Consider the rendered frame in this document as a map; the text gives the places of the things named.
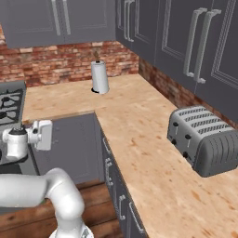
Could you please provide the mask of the grey stove with black grates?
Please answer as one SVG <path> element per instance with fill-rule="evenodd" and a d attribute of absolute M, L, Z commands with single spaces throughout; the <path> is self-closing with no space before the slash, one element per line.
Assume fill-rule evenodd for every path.
<path fill-rule="evenodd" d="M 28 147 L 27 157 L 10 162 L 7 160 L 7 145 L 2 141 L 5 129 L 21 126 L 25 95 L 24 81 L 0 83 L 0 175 L 38 175 L 31 147 Z"/>

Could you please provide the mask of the grey wall cupboard door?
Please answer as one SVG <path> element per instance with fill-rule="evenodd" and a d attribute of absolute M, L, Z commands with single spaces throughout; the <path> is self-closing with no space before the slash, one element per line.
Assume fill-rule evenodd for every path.
<path fill-rule="evenodd" d="M 66 31 L 63 2 L 59 0 L 67 44 L 113 41 L 115 0 L 67 0 L 71 34 Z"/>
<path fill-rule="evenodd" d="M 8 48 L 59 45 L 51 0 L 0 0 L 0 23 Z"/>
<path fill-rule="evenodd" d="M 153 63 L 159 0 L 135 0 L 130 7 L 131 50 L 140 58 Z"/>
<path fill-rule="evenodd" d="M 125 24 L 124 24 L 124 2 L 125 0 L 115 0 L 116 7 L 116 40 L 125 47 L 128 47 L 128 41 L 125 39 Z"/>
<path fill-rule="evenodd" d="M 214 0 L 194 94 L 238 124 L 238 0 Z"/>
<path fill-rule="evenodd" d="M 194 91 L 193 77 L 183 73 L 192 12 L 200 7 L 207 8 L 203 0 L 161 0 L 156 44 L 155 66 L 181 86 Z M 190 72 L 194 73 L 202 21 L 205 13 L 197 21 Z"/>

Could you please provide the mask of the grey base cupboard panel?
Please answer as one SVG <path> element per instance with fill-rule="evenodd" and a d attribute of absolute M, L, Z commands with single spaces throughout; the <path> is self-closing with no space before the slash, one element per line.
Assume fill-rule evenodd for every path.
<path fill-rule="evenodd" d="M 94 113 L 54 120 L 51 150 L 31 146 L 30 152 L 40 175 L 58 167 L 75 184 L 104 180 L 100 127 Z"/>

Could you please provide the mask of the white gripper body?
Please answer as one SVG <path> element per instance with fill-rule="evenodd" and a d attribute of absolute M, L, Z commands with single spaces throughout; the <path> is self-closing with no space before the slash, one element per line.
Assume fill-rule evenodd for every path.
<path fill-rule="evenodd" d="M 52 127 L 50 120 L 43 120 L 39 122 L 38 138 L 36 149 L 40 151 L 50 151 L 52 141 Z"/>

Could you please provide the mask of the brown paper towel holder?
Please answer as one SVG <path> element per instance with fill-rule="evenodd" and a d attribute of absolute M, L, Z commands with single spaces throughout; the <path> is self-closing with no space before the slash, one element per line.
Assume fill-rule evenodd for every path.
<path fill-rule="evenodd" d="M 95 59 L 91 62 L 91 75 L 93 81 L 92 89 L 102 94 L 104 92 L 104 62 L 99 59 L 97 51 L 93 53 Z"/>

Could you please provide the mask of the grey drawer front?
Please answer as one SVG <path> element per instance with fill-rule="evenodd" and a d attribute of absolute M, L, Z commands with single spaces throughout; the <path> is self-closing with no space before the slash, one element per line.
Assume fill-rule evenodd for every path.
<path fill-rule="evenodd" d="M 105 166 L 105 159 L 106 159 L 106 158 L 109 158 L 109 157 L 110 157 L 111 162 L 112 162 L 112 164 L 113 164 L 113 155 L 112 155 L 112 153 L 111 153 L 111 154 L 108 154 L 108 153 L 107 153 L 107 151 L 106 151 L 106 149 L 105 149 L 105 146 L 104 146 L 104 144 L 103 144 L 103 141 L 102 141 L 103 138 L 106 138 L 106 136 L 104 135 L 103 130 L 100 130 L 100 134 L 101 134 L 101 146 L 102 146 L 102 160 L 103 160 L 103 166 Z"/>
<path fill-rule="evenodd" d="M 123 183 L 122 183 L 122 180 L 121 180 L 121 175 L 119 173 L 119 168 L 117 166 L 117 163 L 114 161 L 114 159 L 113 159 L 113 164 L 110 167 L 110 177 L 112 178 L 113 185 L 109 186 L 107 184 L 107 181 L 106 181 L 106 184 L 108 186 L 110 195 L 112 196 L 113 203 L 117 207 L 117 204 L 116 204 L 116 188 L 118 186 L 123 187 Z"/>
<path fill-rule="evenodd" d="M 127 208 L 127 225 L 126 238 L 148 238 L 147 232 L 142 224 L 138 210 L 130 196 L 127 194 L 126 198 Z"/>
<path fill-rule="evenodd" d="M 119 218 L 119 196 L 124 194 L 126 199 L 123 201 L 123 214 L 126 216 L 125 220 L 120 220 Z M 127 192 L 122 186 L 118 186 L 116 188 L 116 204 L 117 204 L 117 215 L 119 218 L 119 224 L 122 230 L 122 233 L 125 238 L 129 238 L 128 234 L 128 221 L 129 221 L 129 216 L 128 216 L 128 197 L 127 197 Z"/>

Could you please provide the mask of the white paper towel roll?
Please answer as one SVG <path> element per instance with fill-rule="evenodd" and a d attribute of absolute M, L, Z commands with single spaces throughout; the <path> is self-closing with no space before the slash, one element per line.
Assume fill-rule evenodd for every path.
<path fill-rule="evenodd" d="M 99 62 L 91 62 L 91 75 L 93 90 L 100 94 L 105 94 L 109 91 L 108 76 L 106 72 L 106 65 L 103 60 Z"/>

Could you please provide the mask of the grey four-slot toaster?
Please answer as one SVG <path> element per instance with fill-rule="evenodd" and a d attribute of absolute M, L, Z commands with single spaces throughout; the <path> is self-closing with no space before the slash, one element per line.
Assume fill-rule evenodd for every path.
<path fill-rule="evenodd" d="M 238 167 L 238 130 L 202 105 L 174 110 L 167 138 L 203 178 Z"/>

